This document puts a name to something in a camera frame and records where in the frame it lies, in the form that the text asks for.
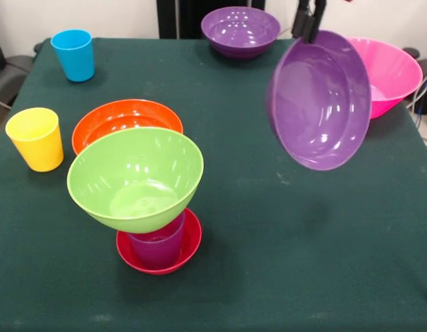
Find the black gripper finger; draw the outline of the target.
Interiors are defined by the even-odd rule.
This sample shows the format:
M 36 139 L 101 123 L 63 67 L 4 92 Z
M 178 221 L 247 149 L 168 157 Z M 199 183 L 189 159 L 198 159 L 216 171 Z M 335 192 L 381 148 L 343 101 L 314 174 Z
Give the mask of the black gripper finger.
M 325 12 L 327 5 L 326 0 L 315 0 L 314 1 L 314 11 L 311 13 L 309 11 L 309 4 L 306 5 L 306 20 L 305 27 L 303 29 L 303 41 L 309 44 L 313 44 L 321 25 L 321 20 Z
M 292 27 L 293 37 L 311 37 L 313 27 L 313 14 L 310 10 L 309 0 L 300 0 L 296 9 Z

